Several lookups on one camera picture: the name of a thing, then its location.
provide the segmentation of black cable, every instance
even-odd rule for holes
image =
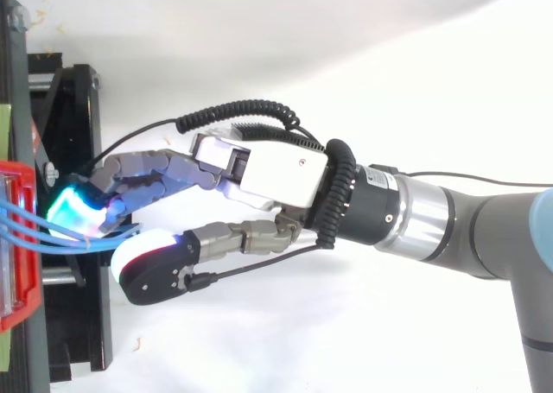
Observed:
[[[501,181],[501,180],[488,179],[486,177],[480,177],[479,175],[454,173],[449,171],[418,171],[416,173],[407,173],[405,175],[409,177],[421,177],[424,175],[435,175],[438,177],[460,177],[462,179],[484,181],[486,183],[498,184],[500,186],[512,186],[512,187],[553,187],[553,184],[549,184],[549,183],[518,183],[516,181]]]
[[[286,259],[290,259],[291,257],[296,257],[303,253],[310,252],[312,250],[318,250],[318,249],[322,249],[322,248],[318,244],[314,244],[311,246],[307,246],[305,248],[293,250],[289,253],[285,253],[284,255],[281,255],[280,257],[273,257],[272,259],[268,259],[266,261],[262,261],[258,263],[253,263],[251,265],[243,266],[242,268],[236,268],[236,269],[228,270],[227,272],[221,272],[220,274],[217,274],[217,279],[219,280],[223,278],[228,278],[229,276],[244,274],[245,272],[250,272],[251,270],[264,268],[265,266],[270,266],[275,263],[285,261]]]
[[[123,138],[118,139],[116,142],[114,142],[111,146],[109,146],[107,149],[102,151],[100,154],[96,155],[94,158],[92,158],[89,162],[87,162],[80,170],[79,173],[86,173],[89,170],[91,170],[96,163],[101,161],[104,157],[106,157],[108,154],[110,154],[114,149],[116,149],[118,146],[120,146],[122,143],[124,143],[127,140],[130,140],[132,137],[135,137],[139,134],[142,134],[143,132],[146,132],[148,130],[151,130],[155,127],[159,127],[166,124],[175,124],[177,122],[177,118],[171,118],[171,119],[164,119],[163,121],[158,121],[157,123],[153,123],[150,125],[146,125],[145,127],[142,127],[139,130],[132,131],[130,134],[127,134]]]
[[[246,117],[259,115],[262,117],[273,117],[283,123],[284,128],[288,131],[296,130],[301,132],[304,136],[312,141],[317,139],[307,130],[300,126],[300,118],[293,112],[288,106],[279,104],[278,102],[266,101],[262,99],[247,99],[242,101],[230,102],[228,104],[222,104],[206,108],[205,110],[192,112],[182,117],[165,119],[157,123],[146,125],[139,130],[133,131],[123,138],[117,140],[110,147],[105,149],[102,153],[98,154],[87,162],[79,173],[85,174],[90,171],[96,163],[100,162],[104,157],[109,155],[114,149],[132,137],[142,134],[147,130],[159,127],[165,124],[175,123],[176,129],[179,133],[184,134],[191,130],[195,130],[206,125],[217,123],[219,121],[225,121],[227,119],[235,117]]]
[[[298,132],[301,132],[304,136],[306,136],[307,138],[309,138],[311,141],[315,141],[316,143],[319,143],[319,140],[317,140],[315,138],[315,136],[313,134],[311,134],[309,131],[307,131],[305,128],[303,127],[300,127],[300,126],[295,126],[292,128],[292,130],[296,130]]]
[[[340,221],[346,209],[344,205],[352,192],[356,162],[351,149],[341,140],[330,140],[325,153],[332,167],[332,177],[319,211],[320,225],[315,242],[323,249],[334,249]]]

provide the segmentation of black metal stand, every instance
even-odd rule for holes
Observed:
[[[37,211],[44,215],[64,176],[100,152],[99,80],[88,65],[63,68],[61,54],[28,57],[25,26],[14,25],[14,8],[21,8],[16,0],[0,0],[0,106],[10,109],[8,157],[35,165]],[[47,175],[50,163],[57,181]],[[92,371],[102,371],[112,361],[111,252],[41,259],[43,282],[60,269],[68,271],[66,280],[50,279],[57,285],[43,287],[42,305],[12,329],[2,393],[47,393],[50,382],[71,379],[71,363],[90,362]]]
[[[36,130],[60,174],[53,188],[39,183],[38,206],[45,215],[67,185],[64,176],[100,152],[99,79],[88,65],[63,68],[61,54],[30,54],[29,80]],[[41,85],[41,80],[51,82]],[[71,380],[71,363],[90,362],[92,371],[102,371],[112,361],[110,257],[42,256],[45,270],[69,267],[75,278],[73,284],[44,287],[51,382]]]

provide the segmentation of white background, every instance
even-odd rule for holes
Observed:
[[[550,0],[19,1],[37,22],[31,52],[61,51],[102,75],[104,145],[261,97],[322,141],[346,140],[362,163],[553,179]],[[121,149],[189,140],[166,127]],[[260,216],[192,190],[136,219],[181,232]],[[115,283],[111,299],[113,364],[74,366],[53,391],[530,392],[508,284],[347,242],[152,307],[131,306]]]

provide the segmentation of black coiled cable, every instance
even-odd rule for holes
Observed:
[[[352,150],[341,140],[330,140],[325,151],[334,166],[330,188],[323,201],[317,244],[322,249],[334,249],[345,204],[355,180],[356,161]]]
[[[193,112],[183,117],[164,119],[150,125],[146,125],[139,130],[133,131],[127,134],[123,138],[120,138],[110,147],[105,149],[102,153],[96,155],[89,162],[84,164],[79,170],[81,174],[86,174],[96,165],[97,162],[108,156],[114,149],[125,141],[142,134],[155,127],[159,127],[165,124],[175,124],[176,129],[184,134],[190,130],[195,130],[199,127],[205,127],[206,125],[217,123],[219,121],[225,121],[227,119],[235,117],[246,116],[264,116],[273,117],[283,123],[284,128],[288,131],[296,130],[301,132],[304,136],[312,141],[318,143],[317,139],[311,135],[311,133],[300,126],[300,118],[293,112],[288,106],[279,104],[278,102],[266,101],[263,99],[246,99],[242,101],[229,102],[228,104],[222,104],[206,108],[205,110]]]
[[[181,134],[184,134],[190,130],[226,119],[253,115],[276,118],[283,123],[286,130],[293,130],[300,125],[300,118],[286,105],[262,99],[247,99],[212,106],[205,110],[179,117],[176,120],[176,129]]]

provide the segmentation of glowing blue light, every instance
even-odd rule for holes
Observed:
[[[46,219],[48,222],[64,226],[92,238],[102,238],[105,234],[99,227],[105,222],[107,210],[94,209],[87,205],[73,187],[67,187],[52,204]],[[66,235],[50,230],[52,236],[68,238]]]
[[[111,258],[111,273],[115,281],[119,282],[119,276],[123,268],[137,257],[152,250],[171,246],[172,244],[176,244],[175,236],[163,229],[146,231],[128,238],[118,246]]]

